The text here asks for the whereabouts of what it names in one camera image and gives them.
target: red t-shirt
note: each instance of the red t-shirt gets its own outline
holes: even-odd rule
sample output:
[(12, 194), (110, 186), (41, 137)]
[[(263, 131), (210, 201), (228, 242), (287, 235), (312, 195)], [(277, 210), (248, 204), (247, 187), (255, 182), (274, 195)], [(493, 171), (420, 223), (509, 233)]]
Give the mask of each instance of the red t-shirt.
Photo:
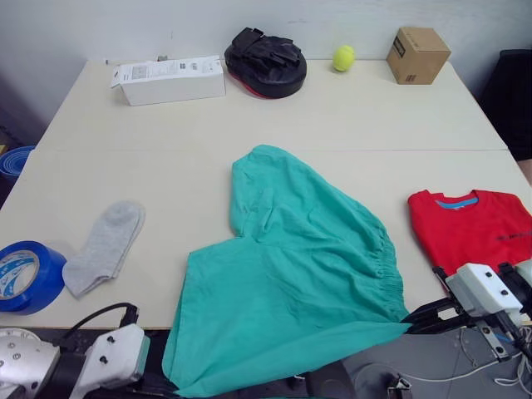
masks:
[(408, 205), (421, 245), (449, 275), (468, 262), (498, 272), (503, 262), (532, 258), (532, 216), (513, 194), (472, 190), (449, 198), (424, 190), (411, 195)]

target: gray sock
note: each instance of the gray sock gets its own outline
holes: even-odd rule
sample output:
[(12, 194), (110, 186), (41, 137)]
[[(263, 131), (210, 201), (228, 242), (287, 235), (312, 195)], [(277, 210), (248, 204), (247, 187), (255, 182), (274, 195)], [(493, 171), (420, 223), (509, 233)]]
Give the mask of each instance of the gray sock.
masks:
[(65, 285), (75, 297), (118, 275), (144, 223), (144, 214), (141, 205), (121, 201), (111, 205), (94, 223), (81, 253), (63, 267)]

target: metal bracket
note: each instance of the metal bracket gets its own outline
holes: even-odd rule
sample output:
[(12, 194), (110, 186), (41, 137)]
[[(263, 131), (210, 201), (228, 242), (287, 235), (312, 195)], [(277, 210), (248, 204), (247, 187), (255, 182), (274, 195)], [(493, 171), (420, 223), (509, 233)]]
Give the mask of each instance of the metal bracket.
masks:
[(488, 323), (486, 323), (484, 320), (479, 320), (475, 324), (479, 328), (480, 332), (482, 333), (482, 336), (485, 338), (485, 340), (490, 345), (491, 350), (493, 351), (493, 353), (495, 354), (499, 362), (510, 360), (511, 359), (510, 355), (505, 350), (505, 347), (503, 347), (502, 344), (500, 343), (499, 338), (497, 338), (495, 334), (493, 333), (493, 329), (490, 326), (488, 326)]

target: blue tape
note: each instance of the blue tape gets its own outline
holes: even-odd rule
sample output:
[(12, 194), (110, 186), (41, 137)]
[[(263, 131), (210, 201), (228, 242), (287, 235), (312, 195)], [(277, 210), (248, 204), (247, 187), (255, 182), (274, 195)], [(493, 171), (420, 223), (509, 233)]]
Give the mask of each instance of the blue tape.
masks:
[(0, 312), (31, 314), (48, 306), (65, 283), (67, 260), (36, 241), (21, 241), (0, 251)]
[(22, 173), (27, 157), (34, 148), (34, 145), (18, 147), (0, 156), (0, 174), (4, 175), (10, 181), (16, 181)]

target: brown box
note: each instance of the brown box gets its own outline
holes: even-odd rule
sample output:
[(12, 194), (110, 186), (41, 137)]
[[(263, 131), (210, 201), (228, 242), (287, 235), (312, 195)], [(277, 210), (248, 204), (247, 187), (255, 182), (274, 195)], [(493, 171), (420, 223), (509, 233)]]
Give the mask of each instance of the brown box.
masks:
[(400, 85), (430, 85), (451, 54), (430, 27), (402, 27), (386, 61)]

